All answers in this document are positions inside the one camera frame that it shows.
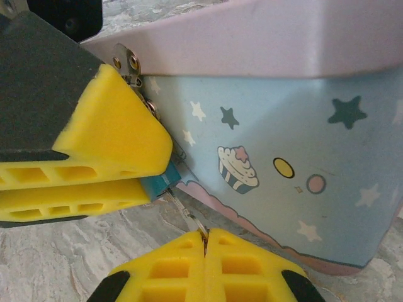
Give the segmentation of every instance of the dark green star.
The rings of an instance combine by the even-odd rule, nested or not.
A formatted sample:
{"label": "dark green star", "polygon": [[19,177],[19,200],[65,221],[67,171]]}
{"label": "dark green star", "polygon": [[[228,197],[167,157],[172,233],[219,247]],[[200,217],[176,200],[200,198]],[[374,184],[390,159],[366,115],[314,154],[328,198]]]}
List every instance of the dark green star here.
{"label": "dark green star", "polygon": [[333,99],[332,103],[336,112],[327,120],[330,124],[343,123],[346,129],[352,129],[354,122],[367,117],[366,113],[360,110],[361,96],[356,96],[350,102],[342,102]]}
{"label": "dark green star", "polygon": [[223,107],[220,107],[222,111],[222,119],[221,122],[223,124],[228,124],[230,128],[233,130],[235,125],[239,125],[239,122],[234,118],[234,111],[232,108],[225,110]]}

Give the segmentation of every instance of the star print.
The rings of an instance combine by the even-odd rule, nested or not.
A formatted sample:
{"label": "star print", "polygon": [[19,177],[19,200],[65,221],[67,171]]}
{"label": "star print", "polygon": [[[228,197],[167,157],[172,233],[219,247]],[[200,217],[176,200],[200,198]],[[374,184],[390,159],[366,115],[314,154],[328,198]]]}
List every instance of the star print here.
{"label": "star print", "polygon": [[397,101],[396,115],[392,124],[400,125],[403,121],[403,99]]}
{"label": "star print", "polygon": [[370,207],[380,196],[380,193],[378,192],[378,184],[374,185],[371,189],[360,189],[360,193],[361,199],[355,204],[355,206],[366,205],[367,207]]}
{"label": "star print", "polygon": [[197,102],[196,104],[194,102],[190,102],[193,111],[192,111],[192,115],[193,116],[197,116],[199,118],[199,121],[203,121],[203,118],[206,117],[206,114],[203,112],[203,110],[200,107],[200,103]]}
{"label": "star print", "polygon": [[333,99],[332,103],[336,112],[327,120],[330,124],[343,123],[346,129],[352,129],[358,120],[367,117],[366,113],[359,108],[361,96],[356,96],[350,102],[342,102],[339,99]]}
{"label": "star print", "polygon": [[151,84],[151,90],[154,91],[158,95],[161,88],[157,84],[156,77],[150,78],[150,84]]}
{"label": "star print", "polygon": [[239,122],[234,118],[234,111],[232,108],[225,110],[223,107],[220,107],[222,111],[222,119],[221,122],[223,124],[228,124],[229,127],[233,130],[235,125],[239,125]]}
{"label": "star print", "polygon": [[315,240],[322,241],[320,236],[316,233],[316,226],[314,225],[306,225],[302,221],[298,221],[300,223],[301,228],[297,230],[297,233],[305,235],[309,242],[313,242]]}
{"label": "star print", "polygon": [[396,204],[397,195],[399,194],[399,186],[396,186],[392,193],[392,199],[390,200],[390,205],[394,206]]}
{"label": "star print", "polygon": [[186,142],[188,142],[191,146],[193,146],[196,142],[193,139],[193,137],[191,137],[190,131],[184,131],[184,130],[182,130],[182,131],[183,131],[183,135],[184,135],[184,140]]}

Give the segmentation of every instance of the metal clip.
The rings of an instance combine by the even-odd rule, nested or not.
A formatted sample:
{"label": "metal clip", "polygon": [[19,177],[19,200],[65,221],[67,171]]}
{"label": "metal clip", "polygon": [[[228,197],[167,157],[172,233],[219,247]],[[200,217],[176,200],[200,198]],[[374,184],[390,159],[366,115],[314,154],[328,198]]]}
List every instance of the metal clip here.
{"label": "metal clip", "polygon": [[183,203],[175,196],[172,189],[167,189],[166,196],[172,201],[175,206],[178,208],[181,213],[184,221],[188,225],[189,231],[199,231],[201,234],[201,239],[203,240],[203,244],[205,247],[205,253],[207,251],[207,242],[208,242],[208,228],[206,228],[199,219],[193,216],[188,209],[183,205]]}
{"label": "metal clip", "polygon": [[141,99],[147,109],[154,115],[157,120],[161,120],[156,105],[150,100],[143,97],[139,89],[143,86],[143,82],[140,79],[141,65],[139,58],[130,49],[121,43],[116,44],[113,47],[113,65],[119,71],[119,74],[126,81],[134,92]]}

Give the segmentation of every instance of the gray marble surface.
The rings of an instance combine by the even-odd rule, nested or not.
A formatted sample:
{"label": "gray marble surface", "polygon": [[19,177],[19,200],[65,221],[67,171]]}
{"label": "gray marble surface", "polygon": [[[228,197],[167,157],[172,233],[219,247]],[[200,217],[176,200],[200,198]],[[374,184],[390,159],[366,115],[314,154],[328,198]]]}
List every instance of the gray marble surface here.
{"label": "gray marble surface", "polygon": [[[100,35],[141,26],[217,3],[217,0],[104,0]],[[264,249],[267,243],[179,192],[208,227],[220,227]],[[0,302],[86,301],[114,267],[170,242],[186,231],[164,200],[84,220],[0,230]],[[288,259],[289,256],[274,250]],[[403,215],[394,221],[368,267],[348,277],[304,267],[327,302],[403,301]]]}

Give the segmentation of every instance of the honeycomb foam pattern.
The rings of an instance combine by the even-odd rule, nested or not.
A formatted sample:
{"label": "honeycomb foam pattern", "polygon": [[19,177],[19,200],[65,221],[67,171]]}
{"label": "honeycomb foam pattern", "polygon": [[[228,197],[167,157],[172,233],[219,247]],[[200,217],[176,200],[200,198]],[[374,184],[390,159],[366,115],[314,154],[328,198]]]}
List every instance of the honeycomb foam pattern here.
{"label": "honeycomb foam pattern", "polygon": [[159,175],[172,141],[120,74],[103,64],[52,150],[68,158],[1,162],[0,191]]}
{"label": "honeycomb foam pattern", "polygon": [[206,256],[200,234],[189,232],[109,276],[122,271],[130,278],[117,299],[105,301],[298,302],[281,272],[306,277],[293,262],[221,229],[210,231]]}
{"label": "honeycomb foam pattern", "polygon": [[0,191],[0,221],[97,216],[150,200],[138,179]]}

